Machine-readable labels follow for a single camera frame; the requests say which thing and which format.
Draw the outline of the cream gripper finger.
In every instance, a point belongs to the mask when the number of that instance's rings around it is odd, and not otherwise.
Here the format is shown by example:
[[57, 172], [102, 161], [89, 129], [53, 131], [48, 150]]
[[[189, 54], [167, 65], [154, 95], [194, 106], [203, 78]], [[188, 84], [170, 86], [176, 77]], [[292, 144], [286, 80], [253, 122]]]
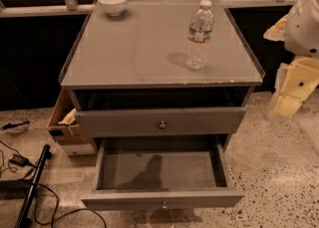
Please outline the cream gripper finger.
[[284, 41], [286, 22], [287, 15], [283, 16], [273, 26], [267, 29], [263, 34], [263, 38], [274, 42]]
[[278, 94], [274, 112], [293, 116], [319, 85], [319, 61], [297, 57], [292, 63], [282, 63], [277, 71], [275, 90]]

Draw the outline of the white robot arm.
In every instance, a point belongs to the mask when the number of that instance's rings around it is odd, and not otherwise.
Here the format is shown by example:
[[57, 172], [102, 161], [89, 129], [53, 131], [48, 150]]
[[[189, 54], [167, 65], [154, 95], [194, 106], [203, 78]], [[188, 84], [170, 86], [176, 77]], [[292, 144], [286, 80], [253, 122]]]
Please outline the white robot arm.
[[298, 0], [263, 38], [283, 41], [295, 55], [289, 65], [278, 69], [274, 107], [278, 115], [293, 116], [319, 85], [319, 0]]

